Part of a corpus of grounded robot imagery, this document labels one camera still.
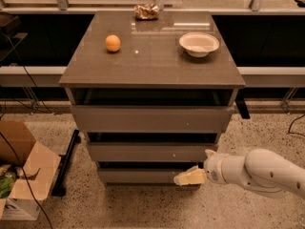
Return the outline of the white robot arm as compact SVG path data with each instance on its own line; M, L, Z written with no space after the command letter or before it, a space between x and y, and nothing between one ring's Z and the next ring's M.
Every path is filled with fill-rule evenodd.
M209 180L235 184L267 198L283 198L290 192L305 198L305 170L283 156L266 149L233 156L206 150L204 168L193 166L173 178L176 185L197 185Z

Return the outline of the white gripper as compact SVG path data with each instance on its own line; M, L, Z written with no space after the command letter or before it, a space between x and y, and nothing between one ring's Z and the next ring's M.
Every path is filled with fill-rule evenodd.
M222 162L228 154L219 154L211 149L206 149L205 154L207 156L204 161L206 173L202 169L184 172L174 177L174 183L179 186L198 185L205 183L208 178L209 181L217 184L227 184L222 173Z

